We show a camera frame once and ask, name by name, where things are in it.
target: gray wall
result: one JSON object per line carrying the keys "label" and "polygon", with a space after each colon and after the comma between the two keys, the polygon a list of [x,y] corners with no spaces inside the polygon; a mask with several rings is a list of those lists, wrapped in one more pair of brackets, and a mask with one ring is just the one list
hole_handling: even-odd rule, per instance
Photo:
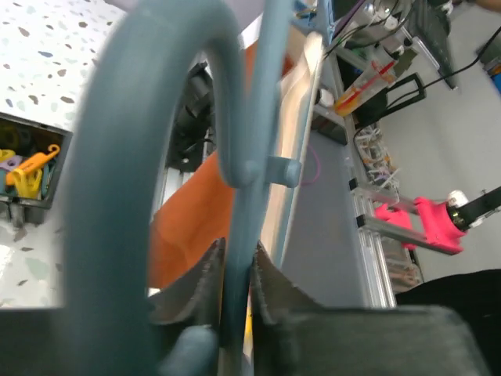
{"label": "gray wall", "polygon": [[[480,9],[460,14],[449,38],[456,68],[470,63],[499,25],[499,14]],[[419,57],[413,69],[424,83],[437,78]],[[402,194],[408,197],[444,199],[452,190],[462,190],[471,199],[501,185],[501,95],[479,64],[458,79],[459,89],[436,84],[424,101],[381,122],[391,156],[402,167]],[[425,280],[501,268],[501,214],[472,229],[463,246],[465,251],[452,257],[419,251]]]}

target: yellow plastic clip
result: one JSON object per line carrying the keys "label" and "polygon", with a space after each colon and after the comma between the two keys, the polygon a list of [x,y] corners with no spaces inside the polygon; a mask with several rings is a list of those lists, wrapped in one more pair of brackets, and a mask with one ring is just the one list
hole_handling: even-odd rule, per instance
{"label": "yellow plastic clip", "polygon": [[[58,145],[50,145],[49,146],[49,154],[43,154],[43,153],[36,153],[33,154],[31,157],[26,159],[23,163],[21,163],[18,166],[18,169],[21,169],[24,171],[26,175],[30,175],[32,172],[37,170],[38,168],[44,167],[44,165],[53,159],[61,150],[61,148]],[[8,186],[11,186],[14,184],[14,178],[13,178],[13,173],[9,172],[7,176],[5,177],[5,183]]]}
{"label": "yellow plastic clip", "polygon": [[15,155],[16,152],[14,150],[9,150],[9,149],[0,150],[0,162],[6,161]]}
{"label": "yellow plastic clip", "polygon": [[42,171],[39,168],[34,173],[26,176],[21,168],[12,171],[14,186],[17,189],[17,195],[22,198],[37,198],[41,185]]}
{"label": "yellow plastic clip", "polygon": [[0,144],[9,149],[17,149],[19,147],[19,133],[16,127],[6,124],[0,126]]}

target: purple clip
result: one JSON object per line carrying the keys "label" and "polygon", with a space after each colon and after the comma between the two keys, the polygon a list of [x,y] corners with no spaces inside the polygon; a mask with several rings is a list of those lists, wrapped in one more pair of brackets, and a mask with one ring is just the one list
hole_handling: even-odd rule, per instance
{"label": "purple clip", "polygon": [[14,157],[9,158],[7,161],[3,161],[0,163],[0,168],[6,171],[12,171],[14,168],[19,166],[23,161],[23,157],[20,155],[15,155]]}

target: black storage bin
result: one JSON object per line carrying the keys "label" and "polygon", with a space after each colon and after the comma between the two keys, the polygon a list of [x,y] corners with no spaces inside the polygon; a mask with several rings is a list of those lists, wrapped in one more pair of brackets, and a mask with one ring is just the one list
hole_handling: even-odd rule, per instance
{"label": "black storage bin", "polygon": [[52,207],[72,135],[60,128],[0,113],[0,150],[13,150],[25,160],[38,152],[48,154],[49,145],[56,144],[60,147],[59,153],[52,159],[50,178],[43,197],[18,197],[15,186],[5,186],[0,192],[0,206],[8,211],[8,217],[14,226],[22,226],[25,222],[40,224],[44,221],[46,212]]}

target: plastic container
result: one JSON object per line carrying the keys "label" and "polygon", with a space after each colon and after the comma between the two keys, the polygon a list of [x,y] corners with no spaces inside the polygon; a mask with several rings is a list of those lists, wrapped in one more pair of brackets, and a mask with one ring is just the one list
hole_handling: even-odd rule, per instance
{"label": "plastic container", "polygon": [[340,116],[347,116],[371,99],[381,90],[395,82],[393,66],[396,60],[383,48],[374,50],[369,66],[360,74],[341,98],[334,104],[334,110]]}
{"label": "plastic container", "polygon": [[0,184],[0,210],[6,210],[14,226],[25,222],[41,224],[45,213],[52,207],[57,184],[66,159],[72,133],[63,129],[28,121],[19,117],[0,113],[0,150],[13,150],[23,160],[35,153],[47,154],[50,145],[57,145],[59,153],[42,171],[40,193],[37,198],[19,197],[15,186]]}

